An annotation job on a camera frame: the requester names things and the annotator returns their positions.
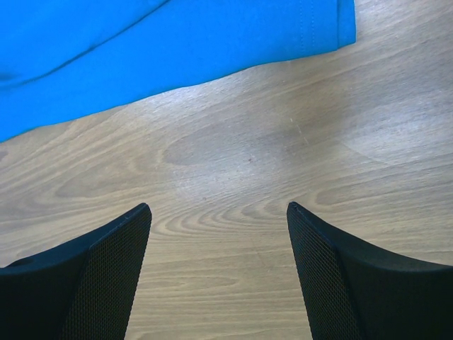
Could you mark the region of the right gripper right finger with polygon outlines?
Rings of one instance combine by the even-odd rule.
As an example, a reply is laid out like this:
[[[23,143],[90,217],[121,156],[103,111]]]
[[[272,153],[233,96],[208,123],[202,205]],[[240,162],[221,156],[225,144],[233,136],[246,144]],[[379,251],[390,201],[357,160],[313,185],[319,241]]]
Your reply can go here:
[[[296,202],[289,237],[313,339],[451,339],[452,267],[377,247]]]

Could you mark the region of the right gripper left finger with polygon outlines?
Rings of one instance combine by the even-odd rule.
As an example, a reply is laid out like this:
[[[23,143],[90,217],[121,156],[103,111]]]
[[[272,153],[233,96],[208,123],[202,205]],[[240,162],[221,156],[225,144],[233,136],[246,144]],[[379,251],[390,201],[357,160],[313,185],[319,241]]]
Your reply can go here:
[[[150,229],[141,203],[1,268],[1,338],[124,339]]]

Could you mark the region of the blue t shirt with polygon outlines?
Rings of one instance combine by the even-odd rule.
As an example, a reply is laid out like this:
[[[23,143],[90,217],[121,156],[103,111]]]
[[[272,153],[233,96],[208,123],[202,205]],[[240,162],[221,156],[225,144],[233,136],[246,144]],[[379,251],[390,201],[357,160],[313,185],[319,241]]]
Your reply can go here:
[[[2,1],[1,139],[355,40],[352,0]]]

